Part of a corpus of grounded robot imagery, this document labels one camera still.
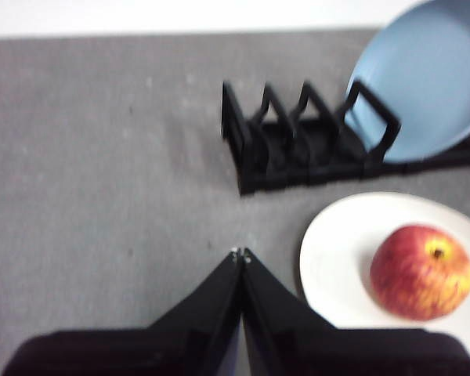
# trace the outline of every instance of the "gray mat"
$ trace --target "gray mat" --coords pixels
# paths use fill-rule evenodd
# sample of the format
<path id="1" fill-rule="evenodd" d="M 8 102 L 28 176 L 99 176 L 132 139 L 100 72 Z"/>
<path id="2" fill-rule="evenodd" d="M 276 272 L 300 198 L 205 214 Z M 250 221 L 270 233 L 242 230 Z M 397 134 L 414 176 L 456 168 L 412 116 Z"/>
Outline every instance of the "gray mat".
<path id="1" fill-rule="evenodd" d="M 223 79 L 248 114 L 271 81 L 337 105 L 373 31 L 0 42 L 0 370 L 26 338 L 150 324 L 234 245 L 294 293 L 310 220 L 372 190 L 470 216 L 470 168 L 240 199 Z M 241 351 L 236 374 L 248 374 Z"/>

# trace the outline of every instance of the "white plate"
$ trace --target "white plate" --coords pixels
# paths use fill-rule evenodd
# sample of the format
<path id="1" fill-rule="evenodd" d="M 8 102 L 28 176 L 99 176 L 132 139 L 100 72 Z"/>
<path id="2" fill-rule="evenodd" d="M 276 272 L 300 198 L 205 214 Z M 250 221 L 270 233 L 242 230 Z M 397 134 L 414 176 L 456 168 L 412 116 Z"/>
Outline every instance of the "white plate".
<path id="1" fill-rule="evenodd" d="M 393 316 L 371 297 L 371 259 L 393 230 L 408 223 L 447 231 L 470 256 L 470 219 L 458 211 L 407 194 L 357 194 L 324 209 L 306 231 L 299 259 L 306 299 L 339 328 L 424 327 L 453 335 L 470 353 L 470 295 L 451 314 L 427 322 Z"/>

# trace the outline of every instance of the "apple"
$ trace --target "apple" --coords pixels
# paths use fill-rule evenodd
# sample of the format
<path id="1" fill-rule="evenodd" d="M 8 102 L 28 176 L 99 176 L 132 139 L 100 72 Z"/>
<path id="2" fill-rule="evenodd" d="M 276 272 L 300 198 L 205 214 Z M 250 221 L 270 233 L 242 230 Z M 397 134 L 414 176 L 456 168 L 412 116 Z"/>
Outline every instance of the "apple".
<path id="1" fill-rule="evenodd" d="M 470 292 L 470 258 L 447 233 L 429 226 L 404 226 L 374 255 L 374 295 L 389 312 L 412 320 L 447 315 Z"/>

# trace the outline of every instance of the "gray carpet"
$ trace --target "gray carpet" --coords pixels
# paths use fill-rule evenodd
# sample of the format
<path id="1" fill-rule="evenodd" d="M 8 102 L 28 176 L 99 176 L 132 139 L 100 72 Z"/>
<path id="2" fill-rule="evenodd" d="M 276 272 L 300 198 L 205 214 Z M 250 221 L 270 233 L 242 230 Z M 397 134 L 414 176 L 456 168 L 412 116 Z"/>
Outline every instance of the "gray carpet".
<path id="1" fill-rule="evenodd" d="M 335 106 L 373 33 L 0 41 L 0 371 L 32 335 L 152 323 L 234 245 L 300 294 L 306 227 L 352 193 L 470 216 L 470 168 L 239 197 L 222 80 L 246 114 L 265 81 L 290 107 L 309 79 Z"/>

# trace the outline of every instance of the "black dish rack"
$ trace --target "black dish rack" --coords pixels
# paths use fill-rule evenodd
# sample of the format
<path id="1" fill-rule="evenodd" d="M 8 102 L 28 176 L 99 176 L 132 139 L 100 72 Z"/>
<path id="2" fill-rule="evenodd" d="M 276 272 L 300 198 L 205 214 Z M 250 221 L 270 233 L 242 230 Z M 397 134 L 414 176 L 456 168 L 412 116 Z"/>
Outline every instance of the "black dish rack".
<path id="1" fill-rule="evenodd" d="M 357 134 L 345 124 L 345 115 L 359 95 L 386 123 L 385 134 L 371 150 L 365 150 Z M 319 111 L 318 117 L 302 118 L 308 103 Z M 270 104 L 277 114 L 276 121 L 264 121 Z M 230 145 L 241 195 L 286 186 L 470 165 L 470 136 L 434 157 L 411 163 L 385 163 L 385 153 L 399 130 L 397 117 L 361 81 L 353 83 L 345 102 L 334 113 L 308 82 L 303 85 L 298 105 L 288 113 L 267 84 L 261 108 L 250 118 L 242 114 L 230 83 L 223 82 L 222 137 Z"/>

